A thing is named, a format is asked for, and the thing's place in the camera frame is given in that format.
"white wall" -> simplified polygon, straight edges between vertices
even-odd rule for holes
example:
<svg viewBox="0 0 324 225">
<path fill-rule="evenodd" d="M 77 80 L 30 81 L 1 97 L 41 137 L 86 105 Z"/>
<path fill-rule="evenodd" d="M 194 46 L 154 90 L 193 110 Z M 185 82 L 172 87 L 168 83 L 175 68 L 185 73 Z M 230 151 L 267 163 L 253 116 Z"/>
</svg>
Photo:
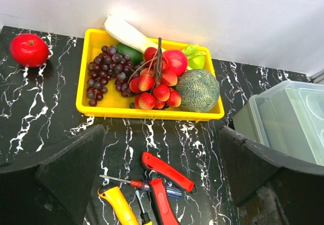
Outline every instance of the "white wall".
<svg viewBox="0 0 324 225">
<path fill-rule="evenodd" d="M 65 35 L 119 14 L 147 36 L 207 46 L 213 58 L 323 69 L 324 0 L 0 0 L 0 26 Z"/>
</svg>

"black marble surface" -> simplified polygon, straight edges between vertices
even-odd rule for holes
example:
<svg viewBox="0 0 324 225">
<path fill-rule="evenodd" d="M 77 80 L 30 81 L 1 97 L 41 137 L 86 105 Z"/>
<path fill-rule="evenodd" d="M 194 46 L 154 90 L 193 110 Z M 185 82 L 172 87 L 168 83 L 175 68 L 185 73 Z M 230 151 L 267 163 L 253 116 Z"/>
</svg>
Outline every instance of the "black marble surface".
<svg viewBox="0 0 324 225">
<path fill-rule="evenodd" d="M 20 67 L 9 53 L 18 34 L 40 35 L 50 48 L 47 63 L 37 69 Z M 106 130 L 99 174 L 144 179 L 143 151 L 168 161 L 192 179 L 198 194 L 185 193 L 171 206 L 181 224 L 239 224 L 219 152 L 219 130 L 254 95 L 284 80 L 307 81 L 304 74 L 213 60 L 225 117 L 219 121 L 189 122 L 85 117 L 75 108 L 83 39 L 3 27 L 0 34 L 0 163 L 37 152 L 75 135 L 93 124 Z M 118 224 L 111 207 L 96 189 L 107 181 L 95 180 L 91 200 L 99 224 Z M 134 188 L 120 185 L 140 221 Z M 156 224 L 151 202 L 142 193 L 144 208 Z"/>
</svg>

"tomato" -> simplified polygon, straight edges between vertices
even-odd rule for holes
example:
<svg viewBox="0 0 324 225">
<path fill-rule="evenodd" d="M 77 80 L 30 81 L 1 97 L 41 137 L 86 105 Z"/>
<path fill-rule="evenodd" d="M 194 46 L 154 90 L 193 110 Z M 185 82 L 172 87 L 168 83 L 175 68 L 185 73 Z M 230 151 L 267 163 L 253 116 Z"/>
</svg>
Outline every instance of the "tomato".
<svg viewBox="0 0 324 225">
<path fill-rule="evenodd" d="M 12 57 L 22 66 L 39 67 L 49 55 L 46 43 L 37 35 L 23 33 L 16 36 L 10 44 Z"/>
</svg>

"red apple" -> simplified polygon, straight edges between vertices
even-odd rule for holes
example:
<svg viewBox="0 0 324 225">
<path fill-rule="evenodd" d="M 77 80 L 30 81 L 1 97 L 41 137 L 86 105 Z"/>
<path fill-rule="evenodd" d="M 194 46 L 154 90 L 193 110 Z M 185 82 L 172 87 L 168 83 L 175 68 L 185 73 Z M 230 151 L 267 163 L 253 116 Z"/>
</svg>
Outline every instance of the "red apple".
<svg viewBox="0 0 324 225">
<path fill-rule="evenodd" d="M 46 43 L 37 35 L 23 33 L 16 36 L 10 44 L 12 57 L 22 66 L 39 67 L 49 55 Z"/>
<path fill-rule="evenodd" d="M 178 77 L 181 76 L 188 67 L 187 56 L 180 50 L 166 50 L 163 52 L 169 63 L 169 70 L 172 70 Z"/>
</svg>

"green melon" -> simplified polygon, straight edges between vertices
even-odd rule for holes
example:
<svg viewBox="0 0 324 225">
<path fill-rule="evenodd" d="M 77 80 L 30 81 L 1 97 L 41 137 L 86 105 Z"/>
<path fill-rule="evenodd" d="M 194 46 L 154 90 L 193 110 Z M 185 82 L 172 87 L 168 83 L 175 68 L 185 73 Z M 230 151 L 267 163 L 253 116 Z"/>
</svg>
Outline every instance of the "green melon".
<svg viewBox="0 0 324 225">
<path fill-rule="evenodd" d="M 125 44 L 119 43 L 116 45 L 117 46 L 117 52 L 119 54 L 128 54 L 131 57 L 131 61 L 133 62 L 134 65 L 138 65 L 140 62 L 142 62 L 143 59 L 143 54 L 136 49 L 133 49 L 131 47 L 126 46 Z"/>
<path fill-rule="evenodd" d="M 175 86 L 181 95 L 181 109 L 190 112 L 209 112 L 219 98 L 219 83 L 207 70 L 193 69 L 178 78 Z"/>
</svg>

